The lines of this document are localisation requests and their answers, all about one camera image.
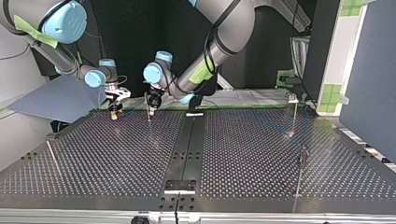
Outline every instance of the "green tape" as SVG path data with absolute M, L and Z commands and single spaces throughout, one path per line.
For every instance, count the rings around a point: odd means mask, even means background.
M 58 46 L 58 40 L 55 37 L 50 35 L 44 35 L 43 33 L 38 32 L 31 24 L 22 19 L 21 17 L 15 15 L 14 16 L 15 28 L 20 31 L 24 31 L 29 34 L 32 38 L 50 45 L 53 48 Z
M 282 77 L 295 77 L 294 69 L 277 71 L 277 79 L 276 79 L 276 85 L 278 87 L 292 88 L 293 87 L 292 84 L 286 84 L 286 82 L 280 80 Z
M 361 7 L 363 0 L 344 0 L 341 7 L 341 17 L 359 16 L 361 14 Z
M 210 59 L 207 60 L 207 63 L 210 70 L 213 70 L 213 64 L 210 62 Z M 212 77 L 213 75 L 210 73 L 209 70 L 207 70 L 205 60 L 202 60 L 199 66 L 195 69 L 194 74 L 189 78 L 189 81 L 196 85 L 199 85 L 204 80 L 209 80 Z
M 341 85 L 325 84 L 320 98 L 319 112 L 334 113 L 341 101 Z

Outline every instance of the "end effector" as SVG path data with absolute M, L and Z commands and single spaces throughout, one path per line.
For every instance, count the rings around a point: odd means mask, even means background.
M 180 78 L 174 77 L 171 73 L 172 61 L 173 55 L 171 53 L 158 51 L 155 61 L 149 63 L 143 72 L 145 80 L 151 84 L 149 90 L 150 97 L 148 98 L 149 113 L 151 116 L 161 107 L 163 103 L 162 97 L 166 92 L 182 104 L 187 104 L 194 96 L 191 91 L 183 91 L 180 88 L 178 84 Z
M 131 97 L 131 92 L 126 88 L 120 87 L 115 61 L 102 59 L 99 61 L 99 67 L 97 68 L 83 65 L 81 73 L 85 74 L 84 80 L 90 87 L 105 87 L 111 118 L 118 119 L 119 113 L 122 112 L 122 104 Z

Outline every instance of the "black cable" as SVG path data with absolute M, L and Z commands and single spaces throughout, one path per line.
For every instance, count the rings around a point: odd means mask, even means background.
M 299 6 L 299 3 L 298 3 L 298 1 L 297 1 L 297 2 L 296 2 L 296 7 L 295 7 L 294 12 L 293 12 L 293 20 L 292 20 L 292 22 L 291 22 L 291 41 L 290 41 L 290 46 L 291 46 L 291 58 L 292 58 L 292 62 L 293 62 L 296 66 L 297 66 L 297 60 L 296 60 L 296 58 L 294 57 L 294 53 L 295 53 L 295 52 L 294 52 L 294 47 L 293 47 L 292 39 L 294 38 L 294 23 L 295 23 L 296 16 L 297 16 L 298 6 Z M 304 80 L 303 80 L 302 76 L 300 75 L 300 71 L 298 70 L 298 68 L 296 68 L 296 72 L 297 72 L 297 77 L 301 80 L 301 84 L 303 85 L 306 94 L 307 94 L 308 97 L 312 100 L 312 103 L 314 104 L 315 108 L 318 108 L 317 103 L 315 102 L 314 98 L 312 98 L 312 95 L 309 93 L 308 88 L 305 86 Z
M 82 55 L 81 50 L 79 50 L 78 42 L 76 42 L 76 49 L 77 49 L 77 52 L 79 54 L 79 57 L 81 57 L 81 60 L 83 60 L 86 63 L 88 63 L 90 66 L 95 67 L 95 64 L 93 62 L 91 62 L 90 60 L 85 58 L 84 55 Z
M 27 45 L 27 46 L 26 46 L 26 49 L 24 49 L 23 52 L 21 52 L 21 53 L 19 53 L 19 54 L 16 54 L 16 55 L 13 55 L 13 56 L 5 57 L 5 58 L 0 58 L 0 60 L 7 60 L 7 59 L 13 59 L 13 58 L 20 57 L 20 56 L 22 56 L 24 53 L 26 53 L 26 51 L 29 49 L 29 47 L 30 47 L 30 46 Z
M 216 27 L 216 26 L 213 26 L 212 29 L 210 30 L 210 32 L 207 34 L 206 39 L 205 39 L 205 43 L 204 43 L 204 60 L 205 60 L 206 69 L 207 69 L 207 71 L 209 71 L 210 74 L 212 74 L 213 76 L 215 76 L 215 75 L 218 73 L 218 71 L 219 71 L 219 68 L 216 67 L 215 61 L 214 61 L 214 59 L 213 59 L 212 52 L 211 52 L 211 50 L 210 50 L 210 40 L 209 40 L 210 36 L 213 35 L 213 32 L 214 32 L 215 30 L 217 30 L 217 27 Z M 210 63 L 212 64 L 213 70 L 210 68 L 209 63 L 208 63 L 208 60 L 209 60 Z M 179 91 L 183 92 L 184 94 L 196 94 L 196 93 L 198 93 L 198 92 L 206 85 L 206 83 L 207 83 L 207 81 L 204 82 L 204 83 L 202 83 L 202 84 L 201 84 L 201 87 L 200 87 L 198 90 L 196 90 L 196 91 L 183 91 L 183 90 L 180 88 L 180 86 L 178 85 L 178 82 L 175 82 L 175 80 L 177 79 L 177 76 L 175 76 L 175 75 L 173 75 L 173 76 L 174 76 L 174 77 L 172 78 L 171 82 L 169 82 L 168 77 L 165 76 L 166 88 L 164 88 L 164 89 L 165 89 L 165 90 L 168 90 L 168 93 L 169 93 L 169 94 L 170 94 L 170 92 L 169 92 L 169 87 L 170 87 L 170 85 L 172 85 L 172 83 L 175 83 L 176 88 L 177 88 Z
M 101 36 L 97 20 L 96 20 L 96 28 L 98 29 L 98 36 Z M 102 38 L 97 38 L 97 39 L 98 39 L 98 43 L 99 43 L 100 58 L 103 59 Z

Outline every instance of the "cable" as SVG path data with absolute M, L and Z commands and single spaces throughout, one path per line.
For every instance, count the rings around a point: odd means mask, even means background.
M 123 113 L 122 115 L 120 115 L 120 117 L 122 118 L 122 117 L 127 117 L 127 116 L 132 115 L 139 108 L 139 106 L 141 106 L 143 103 L 141 103 L 140 105 L 137 105 L 133 110 L 128 111 L 127 113 Z
M 128 81 L 128 77 L 127 77 L 127 76 L 119 76 L 119 77 L 123 77 L 124 80 L 123 80 L 122 82 L 119 82 L 118 85 L 122 85 L 122 84 L 124 84 L 126 81 Z
M 292 39 L 294 38 L 294 23 L 295 23 L 296 16 L 297 16 L 298 6 L 299 6 L 299 3 L 297 1 L 296 2 L 296 7 L 295 7 L 294 12 L 293 12 L 293 20 L 291 22 L 291 41 L 290 41 L 290 46 L 291 46 L 291 58 L 292 58 L 292 62 L 294 64 L 297 64 L 297 60 L 294 57 L 294 53 L 295 52 L 294 52 L 294 47 L 292 45 Z M 318 108 L 317 103 L 314 101 L 314 98 L 312 98 L 312 95 L 309 93 L 308 88 L 305 86 L 304 80 L 303 80 L 302 76 L 300 75 L 300 71 L 298 69 L 296 69 L 296 71 L 297 71 L 297 77 L 301 80 L 301 84 L 303 85 L 304 90 L 306 91 L 306 94 L 312 100 L 312 103 L 314 104 L 315 108 Z
M 22 56 L 24 53 L 26 53 L 26 51 L 29 49 L 29 45 L 27 45 L 26 46 L 26 49 L 24 49 L 23 50 L 23 52 L 21 52 L 21 53 L 19 53 L 19 54 L 16 54 L 16 55 L 14 55 L 14 56 L 9 56 L 9 57 L 5 57 L 5 58 L 0 58 L 0 60 L 7 60 L 7 59 L 13 59 L 13 58 L 17 58 L 17 57 L 20 57 L 20 56 Z
M 101 36 L 97 20 L 96 20 L 96 27 L 98 29 L 98 36 Z M 98 39 L 98 43 L 99 43 L 100 58 L 103 59 L 102 38 L 97 38 L 97 39 Z
M 93 62 L 91 62 L 90 60 L 88 60 L 87 58 L 85 58 L 84 55 L 82 55 L 81 50 L 79 50 L 78 42 L 76 42 L 76 49 L 77 49 L 78 55 L 81 57 L 81 60 L 84 60 L 84 61 L 87 62 L 90 66 L 95 67 L 95 64 L 94 64 Z
M 85 35 L 88 35 L 88 36 L 90 36 L 90 37 L 93 37 L 93 38 L 99 38 L 99 39 L 102 39 L 102 37 L 101 37 L 101 36 L 99 36 L 99 35 L 91 35 L 91 34 L 89 34 L 88 32 L 84 32 L 84 34 L 85 34 Z

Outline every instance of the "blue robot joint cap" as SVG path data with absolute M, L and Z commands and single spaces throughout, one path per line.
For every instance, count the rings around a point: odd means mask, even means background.
M 167 51 L 162 51 L 162 50 L 157 52 L 155 58 L 169 63 L 173 61 L 173 55 Z
M 151 84 L 158 84 L 163 79 L 163 69 L 157 63 L 149 63 L 143 71 L 143 77 Z

